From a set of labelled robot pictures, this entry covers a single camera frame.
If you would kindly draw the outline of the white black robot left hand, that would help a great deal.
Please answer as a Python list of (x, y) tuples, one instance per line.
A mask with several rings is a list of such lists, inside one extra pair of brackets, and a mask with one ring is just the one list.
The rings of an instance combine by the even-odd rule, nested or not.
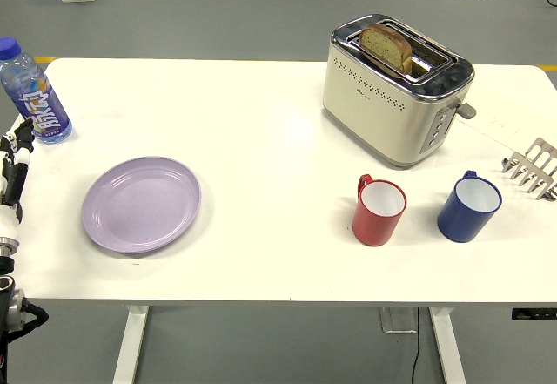
[(34, 150), (33, 122), (24, 120), (1, 137), (1, 243), (16, 244), (23, 210), (21, 197)]

